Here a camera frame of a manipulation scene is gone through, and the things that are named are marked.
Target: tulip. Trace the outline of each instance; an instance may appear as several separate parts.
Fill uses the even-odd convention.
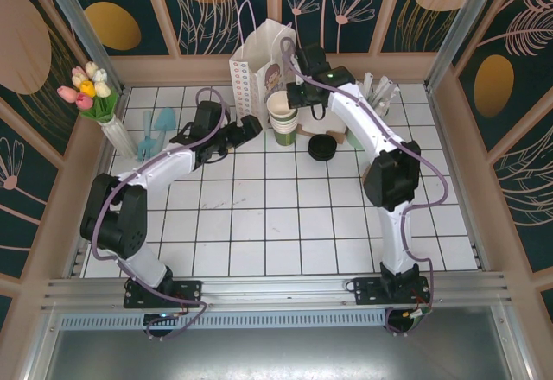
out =
[[[77,104],[77,108],[83,111],[90,110],[94,105],[92,98],[90,98],[88,95],[86,95],[83,92],[79,92],[77,94],[77,99],[75,100],[75,104]]]
[[[72,75],[76,75],[77,73],[82,73],[83,75],[86,76],[85,70],[84,70],[82,67],[80,67],[80,66],[76,66],[76,67],[74,67],[74,68],[71,70],[71,74],[72,74]]]
[[[83,75],[81,72],[76,72],[72,77],[71,81],[73,82],[73,85],[75,85],[75,88],[80,88],[80,84],[88,80],[86,75]]]
[[[92,80],[94,82],[106,82],[107,81],[107,73],[105,72],[105,69],[99,69],[96,71],[94,76],[92,76]]]
[[[111,89],[105,82],[94,82],[94,89],[96,90],[96,95],[101,98],[107,98],[111,95]]]
[[[77,99],[77,91],[68,86],[60,86],[58,88],[58,95],[60,95],[63,100],[69,104],[72,104]]]
[[[86,80],[80,84],[80,91],[88,95],[90,98],[94,98],[96,96],[94,84],[90,80]]]
[[[94,76],[94,74],[96,73],[96,71],[98,71],[98,66],[94,62],[88,62],[85,65],[85,71],[86,71],[86,74],[88,75],[88,78],[91,79],[92,76]]]

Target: black lid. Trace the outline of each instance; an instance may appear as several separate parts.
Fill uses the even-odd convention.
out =
[[[338,143],[328,134],[317,134],[309,140],[308,152],[318,162],[327,162],[334,157]]]

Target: mounting plate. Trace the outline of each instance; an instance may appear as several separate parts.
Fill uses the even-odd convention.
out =
[[[400,291],[395,298],[390,298],[384,291],[379,277],[355,278],[352,283],[357,305],[416,304],[412,289],[425,301],[430,301],[429,282],[424,276],[419,276],[415,283]]]
[[[201,299],[201,281],[174,281],[171,296],[183,300],[199,301]],[[188,305],[188,308],[197,308],[200,305]],[[180,308],[178,302],[165,301],[151,294],[136,282],[128,279],[125,283],[123,308],[126,309],[152,309],[152,308]]]

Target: white vase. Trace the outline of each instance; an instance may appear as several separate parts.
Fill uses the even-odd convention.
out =
[[[123,123],[116,116],[107,123],[98,123],[102,127],[104,135],[110,140],[110,143],[115,147],[118,154],[125,158],[134,158],[137,155],[137,146],[132,142],[132,139],[123,126]]]

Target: white tulip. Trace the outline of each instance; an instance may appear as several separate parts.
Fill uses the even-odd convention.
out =
[[[94,89],[96,90],[96,95],[101,98],[107,98],[111,95],[111,89],[105,82],[94,82]]]
[[[107,81],[107,73],[105,72],[105,69],[99,69],[94,73],[94,76],[92,76],[92,80],[94,82],[106,82]]]
[[[80,88],[80,84],[82,84],[86,80],[88,80],[88,78],[79,72],[71,77],[71,81],[73,82],[73,85],[75,85],[75,88]]]
[[[88,62],[85,65],[85,72],[88,75],[89,78],[92,78],[94,74],[98,71],[98,65],[96,65],[94,62]]]

